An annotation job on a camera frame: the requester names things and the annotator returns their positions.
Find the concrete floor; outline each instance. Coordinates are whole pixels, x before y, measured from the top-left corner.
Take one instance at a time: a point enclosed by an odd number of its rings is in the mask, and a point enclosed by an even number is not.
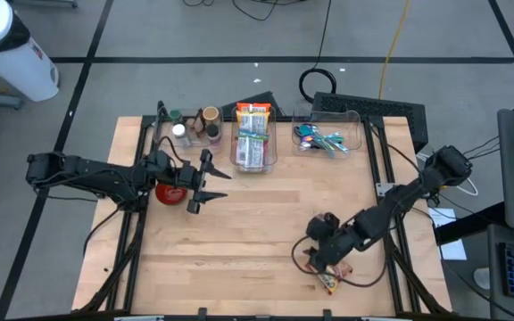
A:
[[[269,6],[237,0],[264,16]],[[514,1],[497,1],[514,36]],[[79,0],[79,8],[55,4],[15,4],[18,15],[58,63],[60,93],[23,109],[0,108],[0,296],[35,195],[24,182],[26,157],[51,151],[83,69],[105,0]],[[327,1],[278,6],[265,22],[252,21],[230,1],[186,7],[180,1],[114,0],[96,57],[315,56]],[[402,14],[394,0],[334,0],[323,50],[326,56],[386,55]],[[416,0],[395,51],[402,57],[513,57],[487,0]],[[64,152],[105,161],[119,116],[153,114],[162,99],[171,108],[222,105],[271,90],[290,113],[308,106],[297,87],[311,63],[94,63]],[[376,97],[379,63],[321,63],[338,81],[338,93]],[[328,91],[323,78],[307,78],[307,92]],[[514,108],[514,63],[393,63],[385,99],[423,103],[429,145],[453,144],[461,150],[496,136],[497,110]],[[453,189],[446,195],[472,210],[502,200],[498,155],[474,161],[472,179],[480,195]],[[70,189],[53,194],[78,194]],[[67,313],[79,277],[82,243],[93,203],[48,200],[7,317]],[[456,209],[458,217],[467,213]],[[451,262],[470,279],[486,266],[486,236],[464,241],[465,262]],[[455,311],[488,317],[488,304],[446,272]]]

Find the white trash can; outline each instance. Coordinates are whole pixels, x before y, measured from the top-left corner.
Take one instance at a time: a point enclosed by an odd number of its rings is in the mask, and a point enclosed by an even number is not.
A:
[[[0,77],[33,102],[59,92],[58,69],[5,0],[0,0]]]

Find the red object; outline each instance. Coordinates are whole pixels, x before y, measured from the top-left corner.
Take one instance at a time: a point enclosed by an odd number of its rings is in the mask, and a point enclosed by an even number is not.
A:
[[[156,198],[162,204],[176,205],[184,201],[187,196],[187,189],[184,187],[173,187],[170,185],[156,185]]]

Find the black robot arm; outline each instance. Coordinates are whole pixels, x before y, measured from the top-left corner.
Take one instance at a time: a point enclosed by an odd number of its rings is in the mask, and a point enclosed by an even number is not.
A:
[[[94,193],[99,197],[110,197],[121,210],[136,211],[140,197],[150,192],[156,182],[194,191],[187,211],[197,214],[200,204],[227,196],[224,193],[205,192],[205,174],[231,178],[214,168],[212,155],[202,151],[199,169],[188,160],[181,168],[172,167],[171,157],[163,151],[153,152],[135,166],[127,167],[79,156],[67,156],[59,152],[30,155],[27,182],[37,191],[57,185],[66,185]]]
[[[319,242],[319,248],[309,250],[309,265],[324,272],[350,251],[367,250],[388,233],[392,218],[402,216],[423,195],[438,193],[441,186],[461,184],[471,175],[471,167],[455,147],[444,147],[427,159],[418,178],[390,189],[377,206],[361,210],[341,226],[332,213],[313,218],[306,233]]]

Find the table leg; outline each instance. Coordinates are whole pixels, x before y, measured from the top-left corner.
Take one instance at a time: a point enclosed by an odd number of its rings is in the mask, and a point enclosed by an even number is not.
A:
[[[475,235],[483,232],[490,224],[506,226],[505,223],[505,202],[494,204],[475,214],[460,218],[450,224],[436,228],[435,240],[437,245],[443,245],[457,241],[462,237]]]

